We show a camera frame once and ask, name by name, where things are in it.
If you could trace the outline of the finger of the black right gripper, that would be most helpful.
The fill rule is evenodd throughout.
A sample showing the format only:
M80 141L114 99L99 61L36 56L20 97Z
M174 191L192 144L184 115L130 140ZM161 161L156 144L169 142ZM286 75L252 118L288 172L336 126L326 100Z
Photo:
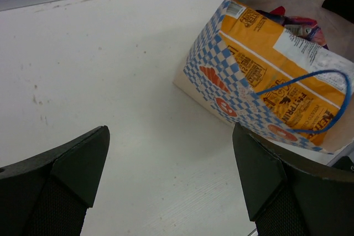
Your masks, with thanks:
M354 0L324 0L322 8L354 23Z

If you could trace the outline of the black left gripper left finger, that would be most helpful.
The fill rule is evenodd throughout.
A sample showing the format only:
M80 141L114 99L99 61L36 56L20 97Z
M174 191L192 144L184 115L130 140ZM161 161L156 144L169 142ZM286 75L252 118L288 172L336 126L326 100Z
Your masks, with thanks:
M80 235L110 144L108 126L1 167L1 235Z

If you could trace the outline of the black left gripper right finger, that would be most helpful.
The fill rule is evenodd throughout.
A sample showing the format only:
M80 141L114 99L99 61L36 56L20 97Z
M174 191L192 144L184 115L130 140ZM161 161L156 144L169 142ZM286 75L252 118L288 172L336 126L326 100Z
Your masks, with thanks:
M307 159L235 124L233 149L258 235L353 235L353 171Z

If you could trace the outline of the purple candy bag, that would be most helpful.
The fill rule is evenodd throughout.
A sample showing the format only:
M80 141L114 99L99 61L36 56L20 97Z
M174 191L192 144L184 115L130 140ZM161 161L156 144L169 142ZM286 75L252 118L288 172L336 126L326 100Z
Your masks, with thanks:
M327 50L329 49L322 29L319 27L316 20L299 16L288 17L285 15L286 9L283 6L279 6L270 12L259 9L256 10L256 12L280 24L293 35L317 43Z

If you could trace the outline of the orange potato chips bag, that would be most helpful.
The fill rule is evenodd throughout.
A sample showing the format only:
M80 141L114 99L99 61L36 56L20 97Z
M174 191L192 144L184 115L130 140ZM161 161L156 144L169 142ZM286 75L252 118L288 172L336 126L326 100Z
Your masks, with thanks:
M289 128L322 144L345 98L343 74L353 77L353 63L238 0L227 8L221 37L265 105Z

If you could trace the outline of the blue checkered paper bag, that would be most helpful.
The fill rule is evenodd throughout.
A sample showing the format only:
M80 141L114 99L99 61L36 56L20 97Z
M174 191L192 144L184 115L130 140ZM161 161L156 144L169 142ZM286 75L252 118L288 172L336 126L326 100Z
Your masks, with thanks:
M353 63L353 23L322 8L324 0L238 0L245 6L270 12L279 6L285 15L317 21L328 50ZM179 67L174 83L195 101L228 124L300 148L334 153L353 143L353 77L343 74L345 98L339 112L325 127L322 144L315 145L298 129L283 123L247 82L221 37L222 21L231 0L224 0L194 41Z

